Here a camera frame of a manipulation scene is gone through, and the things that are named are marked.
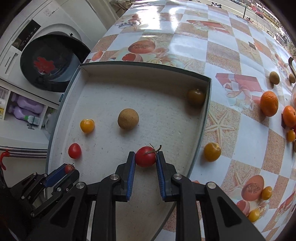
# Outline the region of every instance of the purple bottle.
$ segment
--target purple bottle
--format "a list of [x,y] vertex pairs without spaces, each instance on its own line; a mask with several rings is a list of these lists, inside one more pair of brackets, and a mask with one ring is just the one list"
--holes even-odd
[[29,110],[20,108],[18,106],[13,106],[13,105],[9,106],[8,112],[13,113],[17,119],[24,120],[24,121],[26,121],[26,119],[27,119],[26,116],[30,116],[30,115],[38,116],[37,114],[35,114]]
[[40,104],[34,100],[30,100],[16,93],[12,94],[11,101],[16,101],[19,107],[37,114],[40,114],[43,111],[43,104]]

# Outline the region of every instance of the screw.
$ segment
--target screw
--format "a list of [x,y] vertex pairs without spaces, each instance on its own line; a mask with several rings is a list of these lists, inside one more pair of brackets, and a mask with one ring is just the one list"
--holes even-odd
[[82,188],[84,188],[84,186],[85,186],[85,184],[82,183],[82,182],[76,184],[76,187],[77,187],[78,189],[82,189]]
[[209,182],[209,183],[207,184],[207,186],[208,186],[210,189],[215,189],[215,188],[216,188],[216,184],[213,183],[213,182]]
[[175,173],[175,174],[173,175],[173,178],[175,178],[175,179],[177,179],[177,180],[180,180],[180,179],[182,178],[182,175],[179,174],[179,173]]
[[119,176],[117,174],[110,175],[111,180],[117,180],[118,178],[119,178]]

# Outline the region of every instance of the washing machine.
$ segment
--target washing machine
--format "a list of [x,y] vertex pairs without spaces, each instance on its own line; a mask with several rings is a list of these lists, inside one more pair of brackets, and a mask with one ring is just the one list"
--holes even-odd
[[0,39],[0,78],[60,104],[92,41],[52,0],[32,0]]

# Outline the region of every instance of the checkered tablecloth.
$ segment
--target checkered tablecloth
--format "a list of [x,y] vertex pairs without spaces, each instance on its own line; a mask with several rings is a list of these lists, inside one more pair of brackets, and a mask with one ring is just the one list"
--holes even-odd
[[[142,40],[149,50],[132,51]],[[250,210],[260,210],[254,225],[269,241],[283,230],[296,203],[295,153],[281,125],[281,113],[291,104],[293,88],[288,79],[289,57],[269,34],[223,9],[192,1],[143,0],[135,2],[108,30],[86,63],[141,61],[210,77],[210,110],[190,179],[203,184],[214,181],[238,203],[243,200],[245,183],[261,175],[274,193],[270,200],[249,204]],[[270,84],[271,71],[279,73],[278,85]],[[258,105],[267,90],[279,100],[278,112],[271,118],[263,116]],[[208,142],[217,142],[222,148],[214,163],[206,163],[202,157]],[[174,211],[156,240],[175,240],[175,225]]]

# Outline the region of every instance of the road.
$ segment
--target road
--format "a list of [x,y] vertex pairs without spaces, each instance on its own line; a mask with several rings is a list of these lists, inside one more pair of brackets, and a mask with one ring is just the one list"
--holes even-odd
[[[212,1],[209,0],[200,0],[201,3],[205,4],[211,4]],[[244,15],[244,5],[238,5],[234,2],[231,2],[230,0],[217,0],[216,3],[219,3],[222,5],[222,9],[225,9],[226,11],[233,12],[234,14],[237,14],[239,16]],[[258,27],[265,30],[270,31],[271,33],[278,32],[276,26],[274,26],[270,21],[268,21],[266,18],[262,19],[258,15],[256,15],[251,9],[247,7],[245,18],[250,17],[252,21],[254,21],[254,24],[258,24]]]

